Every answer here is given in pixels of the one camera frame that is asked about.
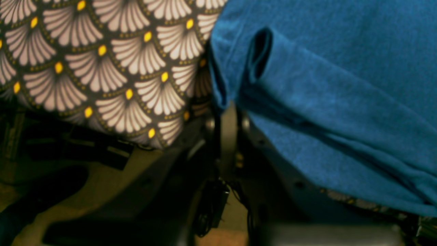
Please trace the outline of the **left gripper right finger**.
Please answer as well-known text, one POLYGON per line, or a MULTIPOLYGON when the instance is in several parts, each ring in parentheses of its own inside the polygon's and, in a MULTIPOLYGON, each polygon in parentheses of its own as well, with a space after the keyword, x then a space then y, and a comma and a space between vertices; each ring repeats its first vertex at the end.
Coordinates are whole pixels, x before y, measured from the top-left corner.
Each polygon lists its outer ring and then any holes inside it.
POLYGON ((220 176, 225 181, 234 179, 238 137, 238 114, 235 103, 220 117, 220 176))

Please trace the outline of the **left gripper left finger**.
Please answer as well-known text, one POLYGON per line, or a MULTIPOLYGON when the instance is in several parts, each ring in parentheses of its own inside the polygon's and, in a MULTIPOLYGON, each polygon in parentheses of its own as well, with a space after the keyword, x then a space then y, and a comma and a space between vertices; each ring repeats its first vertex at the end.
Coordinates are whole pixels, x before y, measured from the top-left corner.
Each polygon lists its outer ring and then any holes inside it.
POLYGON ((211 148, 214 179, 220 179, 221 129, 220 118, 214 113, 206 113, 205 138, 211 148))

